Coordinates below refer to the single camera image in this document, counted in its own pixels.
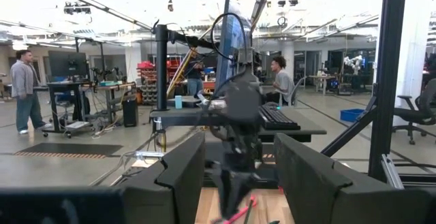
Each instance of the black office chair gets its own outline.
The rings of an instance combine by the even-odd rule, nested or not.
[[[419,125],[434,125],[436,124],[436,117],[431,110],[430,103],[433,97],[436,95],[436,78],[429,81],[427,87],[422,92],[421,96],[415,99],[415,104],[418,110],[415,109],[414,105],[411,103],[411,96],[409,95],[399,95],[398,97],[404,99],[409,105],[410,109],[395,108],[394,115],[399,116],[403,120],[407,121],[408,125],[399,125],[392,128],[392,132],[399,129],[407,130],[407,135],[410,137],[409,143],[411,145],[415,144],[414,141],[414,131],[421,132],[421,136],[426,136],[427,134],[436,138],[436,135],[429,133],[421,128],[414,126],[414,123]]]

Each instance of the concrete floor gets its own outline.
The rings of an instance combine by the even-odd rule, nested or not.
[[[312,143],[307,145],[315,150],[321,150],[335,139],[350,123],[339,120],[340,110],[351,108],[364,108],[369,95],[354,95],[351,97],[337,97],[314,93],[310,89],[300,92],[298,104],[299,112],[323,127],[327,135],[315,135]],[[102,109],[102,105],[91,99],[91,111]],[[50,115],[50,106],[47,93],[40,93],[42,115],[46,120]],[[119,155],[136,150],[142,146],[151,134],[148,122],[150,107],[140,107],[140,126],[134,128],[115,128],[113,131],[93,139],[90,131],[85,131],[72,139],[64,138],[59,134],[50,134],[44,138],[40,132],[31,131],[29,135],[18,135],[15,128],[14,101],[0,103],[0,187],[40,187],[40,186],[73,186],[89,185],[95,179],[111,170],[118,162]],[[436,127],[427,127],[430,132],[436,133]],[[177,138],[185,134],[188,127],[172,127],[167,132],[169,145],[174,147]],[[348,164],[355,170],[365,172],[368,168],[371,128],[366,128],[360,135],[342,148],[334,158]],[[47,143],[77,143],[77,144],[115,144],[122,145],[122,149],[113,157],[105,159],[72,159],[62,157],[24,157],[15,156],[14,153],[30,146]],[[409,145],[407,135],[403,131],[392,134],[392,158],[399,163],[429,163],[436,164],[435,138],[421,137],[416,133],[416,145]],[[429,169],[418,167],[401,167],[399,172],[423,173],[431,172]],[[119,169],[103,184],[109,185],[124,171]]]

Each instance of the yellow pole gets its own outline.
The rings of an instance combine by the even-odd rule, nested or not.
[[[206,34],[212,30],[212,27],[209,27],[201,36],[200,39],[203,38],[204,36],[206,36]],[[180,78],[180,76],[182,75],[182,72],[185,71],[185,68],[189,62],[189,60],[191,59],[191,55],[192,55],[192,50],[189,50],[188,54],[187,54],[187,58],[186,61],[183,63],[180,72],[177,73],[176,78],[174,79],[173,83],[170,83],[170,86],[168,87],[168,90],[166,92],[166,96],[168,97],[168,95],[171,93],[172,89],[174,88],[174,85],[176,84],[177,80]]]

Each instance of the ceiling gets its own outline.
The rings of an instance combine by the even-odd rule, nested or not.
[[[176,22],[177,25],[169,27],[174,30],[183,28],[190,35],[204,32],[224,7],[224,0],[85,1],[108,7],[146,26],[153,26],[157,20],[159,23]],[[239,0],[243,14],[251,15],[255,1]],[[72,3],[72,6],[66,7],[66,2]],[[78,0],[0,0],[0,8],[3,12],[8,12],[0,16],[0,40],[27,39],[56,43],[55,41],[70,41],[72,37],[89,37],[124,44],[152,37],[144,27],[121,20],[96,7],[74,7],[77,2]],[[380,12],[381,5],[382,0],[268,0],[254,35],[259,38],[292,37],[306,41],[310,37],[324,36],[374,17]],[[20,22],[26,28],[13,24]],[[372,36],[377,34],[376,26],[377,21],[374,20],[360,25],[359,29],[349,29],[348,32]]]

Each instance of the monitor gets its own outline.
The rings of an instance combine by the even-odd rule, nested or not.
[[[85,53],[48,51],[52,77],[89,76]]]
[[[241,10],[242,6],[238,0],[225,0],[224,13],[235,13],[240,17],[244,26],[243,33],[236,17],[223,17],[219,51],[229,58],[235,57],[238,54],[238,50],[244,48],[244,34],[248,47],[251,46],[251,20],[249,17],[244,16]],[[215,87],[222,85],[228,78],[233,76],[235,74],[234,70],[230,60],[218,55]]]

